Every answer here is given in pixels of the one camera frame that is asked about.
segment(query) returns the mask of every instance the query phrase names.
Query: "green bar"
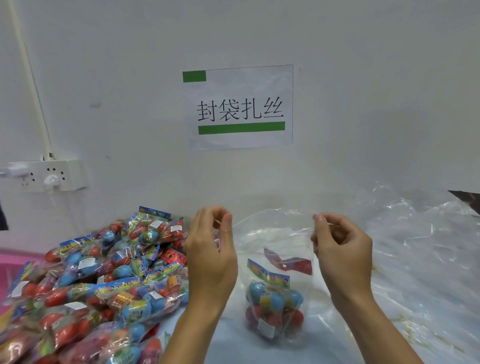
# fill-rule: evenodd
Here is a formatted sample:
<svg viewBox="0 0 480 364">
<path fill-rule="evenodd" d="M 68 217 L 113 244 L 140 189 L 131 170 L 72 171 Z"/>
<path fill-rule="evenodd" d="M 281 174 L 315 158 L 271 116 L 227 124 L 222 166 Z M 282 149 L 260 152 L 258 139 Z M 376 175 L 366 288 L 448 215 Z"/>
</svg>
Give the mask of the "green bar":
<svg viewBox="0 0 480 364">
<path fill-rule="evenodd" d="M 198 127 L 199 135 L 274 132 L 285 130 L 284 121 L 250 122 L 247 124 L 202 125 Z"/>
<path fill-rule="evenodd" d="M 182 72 L 183 83 L 186 82 L 205 82 L 207 80 L 206 71 L 188 71 Z"/>
</svg>

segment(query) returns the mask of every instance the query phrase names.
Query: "hand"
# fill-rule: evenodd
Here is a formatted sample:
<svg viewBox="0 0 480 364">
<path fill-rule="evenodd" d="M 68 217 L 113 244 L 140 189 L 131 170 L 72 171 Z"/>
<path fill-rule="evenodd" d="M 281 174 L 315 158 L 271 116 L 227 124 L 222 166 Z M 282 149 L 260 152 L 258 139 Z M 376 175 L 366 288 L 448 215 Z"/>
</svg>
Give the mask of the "hand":
<svg viewBox="0 0 480 364">
<path fill-rule="evenodd" d="M 212 228 L 219 229 L 220 250 Z M 189 307 L 223 311 L 238 275 L 232 214 L 222 206 L 204 207 L 193 219 L 185 241 L 189 272 Z"/>
<path fill-rule="evenodd" d="M 324 212 L 313 220 L 313 250 L 337 310 L 341 313 L 350 302 L 372 300 L 371 237 L 342 215 Z"/>
</svg>

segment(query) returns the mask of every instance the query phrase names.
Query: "forearm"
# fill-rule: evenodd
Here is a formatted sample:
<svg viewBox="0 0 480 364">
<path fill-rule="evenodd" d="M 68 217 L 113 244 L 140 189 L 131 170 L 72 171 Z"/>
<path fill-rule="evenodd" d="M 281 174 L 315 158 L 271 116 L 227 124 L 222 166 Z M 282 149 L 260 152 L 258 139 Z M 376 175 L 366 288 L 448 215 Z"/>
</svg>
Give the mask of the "forearm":
<svg viewBox="0 0 480 364">
<path fill-rule="evenodd" d="M 175 326 L 162 364 L 202 364 L 223 309 L 188 305 Z"/>
<path fill-rule="evenodd" d="M 421 364 L 422 360 L 390 322 L 374 298 L 350 301 L 340 313 L 367 364 Z"/>
</svg>

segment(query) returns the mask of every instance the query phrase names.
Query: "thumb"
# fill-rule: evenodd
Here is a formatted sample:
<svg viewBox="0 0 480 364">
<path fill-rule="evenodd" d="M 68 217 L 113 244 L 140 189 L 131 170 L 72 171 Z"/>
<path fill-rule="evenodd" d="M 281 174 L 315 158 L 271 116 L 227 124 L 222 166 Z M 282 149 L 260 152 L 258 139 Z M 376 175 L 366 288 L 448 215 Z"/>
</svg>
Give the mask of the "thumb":
<svg viewBox="0 0 480 364">
<path fill-rule="evenodd" d="M 220 250 L 233 251 L 233 233 L 232 233 L 232 214 L 225 214 L 220 223 L 220 229 L 218 229 L 218 235 L 220 236 Z"/>
<path fill-rule="evenodd" d="M 337 243 L 332 237 L 332 232 L 330 231 L 330 226 L 328 225 L 325 216 L 323 216 L 322 214 L 315 214 L 313 216 L 313 221 L 315 222 L 314 234 L 317 237 L 319 249 L 332 244 L 337 245 Z"/>
</svg>

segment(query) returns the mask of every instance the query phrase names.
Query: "person's left hand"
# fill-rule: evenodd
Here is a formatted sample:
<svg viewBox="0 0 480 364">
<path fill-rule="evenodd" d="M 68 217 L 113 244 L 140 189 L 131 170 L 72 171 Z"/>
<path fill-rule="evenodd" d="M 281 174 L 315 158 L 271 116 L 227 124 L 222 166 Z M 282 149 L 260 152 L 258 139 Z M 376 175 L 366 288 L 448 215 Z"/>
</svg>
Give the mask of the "person's left hand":
<svg viewBox="0 0 480 364">
<path fill-rule="evenodd" d="M 220 250 L 213 239 L 218 229 Z M 189 273 L 188 306 L 223 311 L 238 275 L 232 214 L 222 206 L 204 207 L 190 224 L 185 241 Z"/>
</svg>

